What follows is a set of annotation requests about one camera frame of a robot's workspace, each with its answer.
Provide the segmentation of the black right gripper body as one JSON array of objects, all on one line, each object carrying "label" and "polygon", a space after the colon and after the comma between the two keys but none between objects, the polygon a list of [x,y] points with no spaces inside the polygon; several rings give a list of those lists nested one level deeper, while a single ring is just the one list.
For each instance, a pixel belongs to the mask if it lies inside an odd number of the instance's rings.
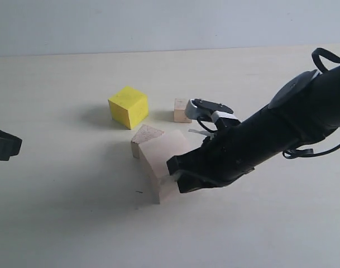
[{"label": "black right gripper body", "polygon": [[212,184],[232,184],[298,141],[290,123],[265,106],[203,147],[199,175]]}]

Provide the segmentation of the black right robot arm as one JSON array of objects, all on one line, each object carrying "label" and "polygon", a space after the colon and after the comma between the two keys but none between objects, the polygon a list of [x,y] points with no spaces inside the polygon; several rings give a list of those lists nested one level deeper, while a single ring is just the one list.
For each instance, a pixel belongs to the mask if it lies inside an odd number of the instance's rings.
[{"label": "black right robot arm", "polygon": [[340,128],[340,57],[319,47],[312,59],[314,70],[294,77],[244,121],[224,104],[189,100],[186,116],[215,129],[199,148],[167,161],[179,192],[228,186],[277,154],[315,157],[310,145]]}]

